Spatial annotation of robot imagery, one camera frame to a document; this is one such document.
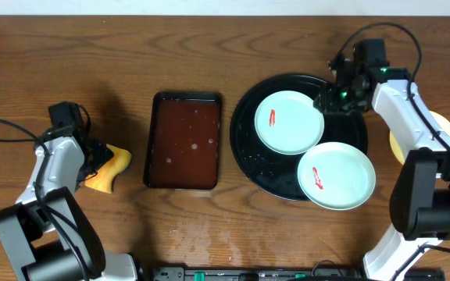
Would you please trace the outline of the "green yellow sponge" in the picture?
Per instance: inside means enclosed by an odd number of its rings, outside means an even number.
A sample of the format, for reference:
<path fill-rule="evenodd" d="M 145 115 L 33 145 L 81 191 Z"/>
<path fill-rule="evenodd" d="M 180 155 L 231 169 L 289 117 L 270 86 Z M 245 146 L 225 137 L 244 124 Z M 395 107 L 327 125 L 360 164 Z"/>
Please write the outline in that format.
<path fill-rule="evenodd" d="M 128 150 L 117 148 L 110 144 L 106 147 L 113 153 L 113 157 L 97 172 L 84 181 L 84 185 L 96 191 L 111 194 L 114 179 L 129 166 L 132 154 Z"/>

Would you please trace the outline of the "yellow plate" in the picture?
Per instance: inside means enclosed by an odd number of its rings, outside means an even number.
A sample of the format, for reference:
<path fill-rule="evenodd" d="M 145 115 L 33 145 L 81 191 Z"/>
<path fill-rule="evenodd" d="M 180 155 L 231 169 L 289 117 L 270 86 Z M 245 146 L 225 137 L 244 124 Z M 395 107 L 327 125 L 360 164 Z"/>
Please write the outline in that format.
<path fill-rule="evenodd" d="M 440 125 L 440 127 L 450 136 L 450 122 L 442 115 L 430 111 L 430 114 L 434 117 L 435 121 Z M 395 136 L 392 132 L 389 133 L 389 143 L 391 150 L 397 160 L 403 165 L 405 162 L 405 157 L 402 154 L 402 150 L 398 145 L 398 142 L 395 139 Z"/>

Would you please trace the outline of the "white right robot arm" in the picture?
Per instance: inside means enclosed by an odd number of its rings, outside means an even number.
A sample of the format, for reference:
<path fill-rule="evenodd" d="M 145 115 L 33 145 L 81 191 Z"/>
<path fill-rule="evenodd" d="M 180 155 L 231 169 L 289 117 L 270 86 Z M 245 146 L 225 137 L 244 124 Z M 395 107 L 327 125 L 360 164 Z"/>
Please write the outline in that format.
<path fill-rule="evenodd" d="M 402 280 L 429 250 L 450 239 L 450 136 L 425 106 L 415 73 L 386 59 L 329 63 L 336 84 L 316 98 L 321 112 L 374 110 L 395 135 L 405 162 L 390 198 L 391 226 L 363 259 L 366 277 Z"/>

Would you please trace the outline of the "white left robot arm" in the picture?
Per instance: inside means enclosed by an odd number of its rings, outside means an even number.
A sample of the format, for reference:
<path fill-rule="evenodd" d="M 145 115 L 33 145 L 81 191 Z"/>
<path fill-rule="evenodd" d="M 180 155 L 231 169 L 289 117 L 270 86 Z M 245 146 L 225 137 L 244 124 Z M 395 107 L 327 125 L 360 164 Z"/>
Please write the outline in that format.
<path fill-rule="evenodd" d="M 0 210 L 0 241 L 19 280 L 136 280 L 130 254 L 105 251 L 74 194 L 84 149 L 73 135 L 43 137 L 29 183 Z"/>

